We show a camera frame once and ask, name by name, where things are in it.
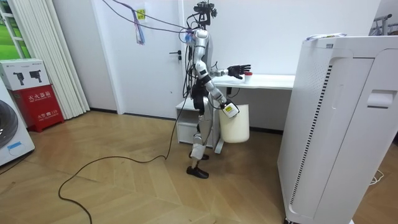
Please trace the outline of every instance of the washing machine door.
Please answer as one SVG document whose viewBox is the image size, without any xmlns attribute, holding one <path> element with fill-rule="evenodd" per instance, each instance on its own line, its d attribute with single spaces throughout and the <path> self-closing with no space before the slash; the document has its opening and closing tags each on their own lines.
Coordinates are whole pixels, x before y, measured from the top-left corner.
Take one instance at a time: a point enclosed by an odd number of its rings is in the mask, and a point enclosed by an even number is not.
<svg viewBox="0 0 398 224">
<path fill-rule="evenodd" d="M 6 102 L 0 100 L 0 149 L 14 137 L 17 130 L 16 112 Z"/>
</svg>

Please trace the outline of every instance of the white door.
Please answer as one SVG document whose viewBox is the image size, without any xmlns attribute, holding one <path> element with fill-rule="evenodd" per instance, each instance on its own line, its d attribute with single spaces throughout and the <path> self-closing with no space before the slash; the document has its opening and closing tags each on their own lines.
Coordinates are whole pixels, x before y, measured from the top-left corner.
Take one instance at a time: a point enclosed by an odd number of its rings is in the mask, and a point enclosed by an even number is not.
<svg viewBox="0 0 398 224">
<path fill-rule="evenodd" d="M 112 0 L 105 1 L 120 15 L 133 20 L 128 8 Z M 144 8 L 149 16 L 179 24 L 177 1 L 119 1 L 135 10 Z M 182 60 L 169 52 L 183 51 L 178 34 L 143 27 L 146 42 L 139 45 L 133 23 L 119 17 L 103 1 L 93 3 L 119 107 L 125 113 L 175 118 L 175 106 L 183 100 Z M 142 25 L 181 29 L 149 18 Z"/>
<path fill-rule="evenodd" d="M 91 1 L 52 2 L 88 105 L 90 108 L 117 110 Z"/>
</svg>

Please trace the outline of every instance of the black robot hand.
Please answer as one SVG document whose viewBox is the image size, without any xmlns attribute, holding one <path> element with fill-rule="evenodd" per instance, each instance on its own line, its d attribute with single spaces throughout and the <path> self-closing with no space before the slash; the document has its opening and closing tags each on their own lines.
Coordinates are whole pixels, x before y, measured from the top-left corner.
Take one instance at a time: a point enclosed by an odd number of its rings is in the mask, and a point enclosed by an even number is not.
<svg viewBox="0 0 398 224">
<path fill-rule="evenodd" d="M 243 75 L 245 72 L 250 72 L 251 65 L 233 65 L 228 67 L 228 75 L 237 79 L 243 79 L 239 75 Z"/>
</svg>

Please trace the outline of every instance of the desk leg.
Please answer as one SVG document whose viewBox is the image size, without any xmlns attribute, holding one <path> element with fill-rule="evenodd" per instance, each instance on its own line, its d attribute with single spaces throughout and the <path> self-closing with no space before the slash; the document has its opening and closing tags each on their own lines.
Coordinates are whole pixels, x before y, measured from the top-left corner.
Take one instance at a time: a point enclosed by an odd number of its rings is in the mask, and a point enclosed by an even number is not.
<svg viewBox="0 0 398 224">
<path fill-rule="evenodd" d="M 225 87 L 219 87 L 218 89 L 224 94 L 224 96 L 226 96 Z M 216 100 L 213 100 L 213 105 L 217 108 L 220 107 L 220 104 Z M 213 110 L 213 149 L 215 150 L 215 153 L 220 154 L 221 150 L 223 149 L 223 145 L 224 145 L 224 140 L 221 137 L 220 115 L 219 111 L 214 109 Z"/>
<path fill-rule="evenodd" d="M 224 145 L 224 140 L 223 138 L 220 138 L 220 140 L 217 143 L 217 146 L 215 147 L 214 152 L 217 154 L 221 154 L 221 150 L 223 149 L 223 145 Z"/>
</svg>

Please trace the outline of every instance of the cardboard box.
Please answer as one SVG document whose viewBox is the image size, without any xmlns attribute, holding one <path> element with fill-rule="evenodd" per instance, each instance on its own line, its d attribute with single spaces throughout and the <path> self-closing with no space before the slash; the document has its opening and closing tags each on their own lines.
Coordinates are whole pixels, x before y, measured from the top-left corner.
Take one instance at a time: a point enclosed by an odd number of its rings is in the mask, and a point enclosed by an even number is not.
<svg viewBox="0 0 398 224">
<path fill-rule="evenodd" d="M 39 59 L 0 60 L 0 76 L 9 90 L 49 85 L 44 63 Z"/>
</svg>

